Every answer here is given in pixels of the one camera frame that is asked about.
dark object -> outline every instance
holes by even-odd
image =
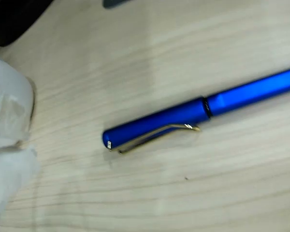
[[[53,0],[0,0],[0,46],[17,40]]]
[[[103,7],[106,9],[111,9],[127,1],[130,0],[103,0]]]

pen cap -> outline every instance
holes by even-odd
[[[131,140],[170,124],[195,125],[208,119],[205,99],[199,97],[108,129],[103,133],[102,139],[108,149],[116,149],[116,147],[122,146]],[[152,137],[158,137],[172,130],[174,129],[160,131]]]

wood grain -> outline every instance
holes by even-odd
[[[125,156],[101,132],[290,68],[290,0],[55,0],[0,58],[35,82],[41,173],[0,232],[290,232],[290,93]]]

